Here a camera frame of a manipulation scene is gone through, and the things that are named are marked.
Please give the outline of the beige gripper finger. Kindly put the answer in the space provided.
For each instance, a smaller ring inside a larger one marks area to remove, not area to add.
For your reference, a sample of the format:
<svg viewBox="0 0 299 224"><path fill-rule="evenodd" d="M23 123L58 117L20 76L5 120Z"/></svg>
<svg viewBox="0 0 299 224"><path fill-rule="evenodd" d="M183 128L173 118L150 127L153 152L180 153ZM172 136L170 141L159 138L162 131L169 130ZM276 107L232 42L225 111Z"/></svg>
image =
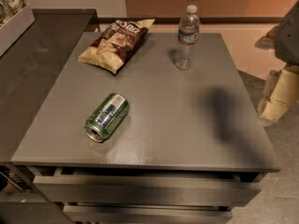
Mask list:
<svg viewBox="0 0 299 224"><path fill-rule="evenodd" d="M278 26L276 25L256 41L255 47L259 49L273 49L275 47L277 33Z"/></svg>
<svg viewBox="0 0 299 224"><path fill-rule="evenodd" d="M279 70L271 70L258 105L257 121L263 126L277 123L299 99L299 66L287 63Z"/></svg>

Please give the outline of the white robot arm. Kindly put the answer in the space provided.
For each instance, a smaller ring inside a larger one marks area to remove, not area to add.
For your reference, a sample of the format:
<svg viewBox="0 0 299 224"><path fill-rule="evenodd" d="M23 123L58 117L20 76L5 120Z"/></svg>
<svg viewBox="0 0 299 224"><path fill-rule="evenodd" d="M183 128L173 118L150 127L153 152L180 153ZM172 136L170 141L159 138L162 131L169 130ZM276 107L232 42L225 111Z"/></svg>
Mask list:
<svg viewBox="0 0 299 224"><path fill-rule="evenodd" d="M272 49L286 63L281 70L270 71L257 108L258 122L271 126L299 100L299 1L278 25L256 41L255 47Z"/></svg>

